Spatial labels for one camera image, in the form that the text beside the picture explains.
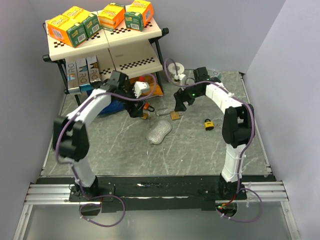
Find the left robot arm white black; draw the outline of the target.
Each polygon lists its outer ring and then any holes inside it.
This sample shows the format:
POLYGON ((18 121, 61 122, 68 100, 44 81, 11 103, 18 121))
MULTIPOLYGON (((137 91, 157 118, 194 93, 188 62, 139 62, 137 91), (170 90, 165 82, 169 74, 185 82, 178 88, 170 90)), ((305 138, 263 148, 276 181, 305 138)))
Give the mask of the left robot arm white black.
POLYGON ((93 201, 99 195, 98 178, 87 159, 90 148, 88 126, 113 98, 123 102, 130 117, 142 117, 145 94, 150 91, 148 83, 136 81, 131 84, 126 74, 116 70, 93 86, 90 96, 76 110, 54 120, 52 140, 56 162, 70 166, 76 189, 87 201, 93 201))

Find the orange black padlock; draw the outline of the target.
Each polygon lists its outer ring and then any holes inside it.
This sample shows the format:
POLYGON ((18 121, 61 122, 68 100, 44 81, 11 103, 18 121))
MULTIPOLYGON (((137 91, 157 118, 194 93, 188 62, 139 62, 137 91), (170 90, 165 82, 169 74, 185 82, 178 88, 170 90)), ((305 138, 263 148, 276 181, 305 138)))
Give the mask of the orange black padlock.
POLYGON ((144 106, 143 106, 143 110, 152 113, 152 112, 155 111, 155 108, 154 108, 153 106, 151 106, 150 103, 145 102, 145 103, 144 103, 144 106))

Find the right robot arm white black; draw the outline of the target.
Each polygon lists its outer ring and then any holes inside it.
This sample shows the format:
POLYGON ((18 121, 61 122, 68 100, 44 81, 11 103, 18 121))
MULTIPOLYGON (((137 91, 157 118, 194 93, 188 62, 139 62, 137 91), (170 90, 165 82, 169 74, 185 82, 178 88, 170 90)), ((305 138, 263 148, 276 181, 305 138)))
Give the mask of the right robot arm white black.
POLYGON ((223 199, 237 195, 242 182, 242 165, 247 148, 255 136, 254 108, 229 92, 205 67, 193 71, 194 83, 180 84, 173 94, 176 112, 185 112, 196 98, 206 96, 222 111, 222 138, 226 143, 224 166, 219 176, 218 193, 223 199))

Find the yellow padlock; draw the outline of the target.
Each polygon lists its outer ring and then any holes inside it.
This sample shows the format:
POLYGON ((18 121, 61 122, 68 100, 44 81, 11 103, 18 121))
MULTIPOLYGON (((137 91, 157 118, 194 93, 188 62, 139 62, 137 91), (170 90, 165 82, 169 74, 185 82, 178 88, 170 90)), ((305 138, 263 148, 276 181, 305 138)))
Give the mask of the yellow padlock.
POLYGON ((211 131, 215 128, 215 124, 208 118, 204 120, 204 128, 206 131, 211 131))

